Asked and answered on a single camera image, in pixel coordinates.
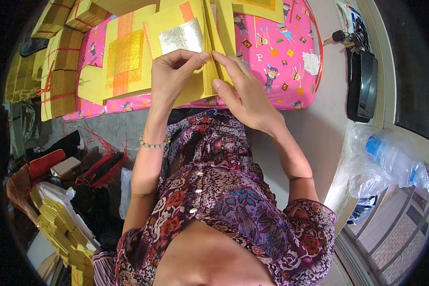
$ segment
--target woman's right hand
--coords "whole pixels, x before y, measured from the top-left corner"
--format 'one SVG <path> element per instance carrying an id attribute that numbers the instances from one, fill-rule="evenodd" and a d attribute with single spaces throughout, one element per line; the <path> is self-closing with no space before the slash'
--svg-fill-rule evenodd
<path id="1" fill-rule="evenodd" d="M 232 114 L 246 126 L 272 135 L 283 116 L 273 107 L 259 80 L 246 69 L 241 59 L 213 51 L 213 58 L 225 67 L 238 97 L 223 80 L 214 80 L 213 87 Z"/>

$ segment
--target floral blouse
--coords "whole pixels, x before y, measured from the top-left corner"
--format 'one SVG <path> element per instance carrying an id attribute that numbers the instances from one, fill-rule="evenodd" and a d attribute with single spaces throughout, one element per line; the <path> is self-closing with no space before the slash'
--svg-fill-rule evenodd
<path id="1" fill-rule="evenodd" d="M 96 282 L 152 285 L 168 244 L 192 219 L 250 251 L 279 286 L 321 281 L 332 261 L 335 214 L 308 199 L 277 209 L 243 124 L 211 109 L 169 125 L 167 135 L 172 144 L 164 151 L 159 201 L 141 229 L 123 234 L 114 260 L 104 253 L 94 258 Z M 114 264 L 110 271 L 105 259 Z"/>

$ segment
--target plastic water bottle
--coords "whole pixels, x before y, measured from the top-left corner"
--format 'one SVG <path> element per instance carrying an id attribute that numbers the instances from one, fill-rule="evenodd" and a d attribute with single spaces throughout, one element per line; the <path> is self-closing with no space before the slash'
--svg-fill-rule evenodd
<path id="1" fill-rule="evenodd" d="M 364 154 L 383 169 L 392 184 L 399 184 L 401 188 L 415 185 L 419 189 L 429 189 L 425 165 L 409 156 L 400 139 L 389 132 L 358 125 L 351 134 L 350 144 L 353 152 Z"/>

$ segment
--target fingernail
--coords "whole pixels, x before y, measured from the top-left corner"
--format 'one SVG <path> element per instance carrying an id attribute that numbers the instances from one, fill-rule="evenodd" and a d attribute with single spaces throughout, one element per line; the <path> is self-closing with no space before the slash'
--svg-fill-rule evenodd
<path id="1" fill-rule="evenodd" d="M 209 58 L 210 58 L 210 54 L 208 54 L 208 53 L 206 53 L 206 52 L 200 53 L 200 59 L 201 59 L 201 60 L 206 61 L 206 60 L 208 60 Z"/>
<path id="2" fill-rule="evenodd" d="M 221 86 L 221 80 L 213 80 L 213 87 L 218 89 Z"/>

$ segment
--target striped sleeve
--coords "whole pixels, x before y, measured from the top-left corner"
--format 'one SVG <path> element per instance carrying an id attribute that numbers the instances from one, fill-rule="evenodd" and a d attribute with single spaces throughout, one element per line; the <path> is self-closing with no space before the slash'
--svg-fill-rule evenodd
<path id="1" fill-rule="evenodd" d="M 92 257 L 94 263 L 94 282 L 97 286 L 112 286 L 114 279 L 114 260 L 107 251 Z"/>

